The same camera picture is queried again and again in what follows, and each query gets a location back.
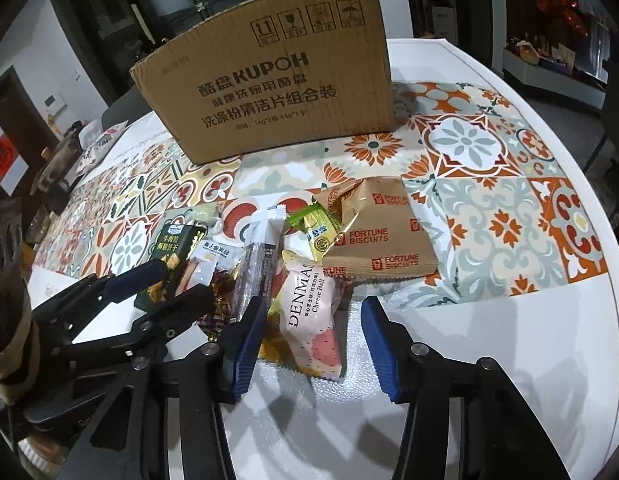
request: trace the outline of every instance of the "shipping symbol icon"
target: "shipping symbol icon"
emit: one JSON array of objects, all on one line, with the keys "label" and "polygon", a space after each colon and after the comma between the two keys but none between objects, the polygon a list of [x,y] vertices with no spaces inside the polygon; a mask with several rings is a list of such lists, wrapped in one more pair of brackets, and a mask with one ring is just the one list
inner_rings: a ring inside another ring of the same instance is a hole
[{"label": "shipping symbol icon", "polygon": [[305,28],[303,16],[298,8],[279,12],[278,21],[285,38],[288,40],[307,35],[307,28]]},{"label": "shipping symbol icon", "polygon": [[342,28],[363,27],[365,25],[363,8],[359,0],[338,0],[336,7]]},{"label": "shipping symbol icon", "polygon": [[309,23],[314,32],[336,30],[336,23],[334,23],[334,15],[329,2],[308,5],[305,8],[307,9]]},{"label": "shipping symbol icon", "polygon": [[264,16],[252,22],[254,36],[260,46],[267,46],[280,41],[271,16]]}]

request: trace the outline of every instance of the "dark green biscuit box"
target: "dark green biscuit box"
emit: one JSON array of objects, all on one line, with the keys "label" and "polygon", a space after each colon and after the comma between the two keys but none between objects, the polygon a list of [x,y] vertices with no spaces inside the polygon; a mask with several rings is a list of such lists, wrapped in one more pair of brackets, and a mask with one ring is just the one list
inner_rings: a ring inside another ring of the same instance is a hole
[{"label": "dark green biscuit box", "polygon": [[166,280],[156,283],[136,296],[134,306],[145,312],[155,312],[163,301],[171,300],[182,278],[187,259],[196,245],[205,237],[205,227],[166,224],[156,238],[150,260],[163,260],[169,268]]}]

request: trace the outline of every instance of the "metal screw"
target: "metal screw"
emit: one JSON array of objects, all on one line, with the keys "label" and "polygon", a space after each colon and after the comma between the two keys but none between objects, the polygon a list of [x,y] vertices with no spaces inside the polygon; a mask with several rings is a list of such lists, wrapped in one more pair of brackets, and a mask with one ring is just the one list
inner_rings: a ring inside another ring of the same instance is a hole
[{"label": "metal screw", "polygon": [[411,347],[412,354],[414,355],[427,355],[429,354],[429,346],[425,343],[414,343]]},{"label": "metal screw", "polygon": [[147,368],[149,364],[149,359],[146,357],[134,357],[131,361],[134,370],[142,370],[143,368]]},{"label": "metal screw", "polygon": [[220,350],[220,346],[218,346],[216,343],[205,343],[203,346],[200,347],[200,351],[203,352],[205,355],[214,355],[216,352],[218,352],[218,350]]},{"label": "metal screw", "polygon": [[480,360],[480,365],[485,370],[497,370],[498,369],[498,363],[491,357],[483,357]]}]

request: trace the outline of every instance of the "patterned tablecloth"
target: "patterned tablecloth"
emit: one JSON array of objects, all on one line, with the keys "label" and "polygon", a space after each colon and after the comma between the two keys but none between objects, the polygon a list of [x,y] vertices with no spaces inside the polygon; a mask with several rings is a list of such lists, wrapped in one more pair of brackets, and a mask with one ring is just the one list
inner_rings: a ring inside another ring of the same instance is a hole
[{"label": "patterned tablecloth", "polygon": [[[543,140],[510,102],[457,83],[395,84],[393,132],[307,142],[192,164],[173,139],[118,156],[78,187],[35,263],[74,278],[125,272],[147,260],[160,228],[218,208],[240,244],[257,208],[288,213],[317,189],[350,178],[401,175],[432,238],[439,270],[368,283],[356,294],[395,308],[529,294],[607,271],[581,201]],[[288,248],[307,253],[303,234]]]}]

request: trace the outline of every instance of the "cardboard box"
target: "cardboard box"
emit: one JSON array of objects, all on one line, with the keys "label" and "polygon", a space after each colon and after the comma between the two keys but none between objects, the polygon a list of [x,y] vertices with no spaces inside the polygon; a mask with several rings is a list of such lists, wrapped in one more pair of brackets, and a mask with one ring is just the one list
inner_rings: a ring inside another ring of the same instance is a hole
[{"label": "cardboard box", "polygon": [[379,0],[251,0],[131,75],[198,164],[394,124]]}]

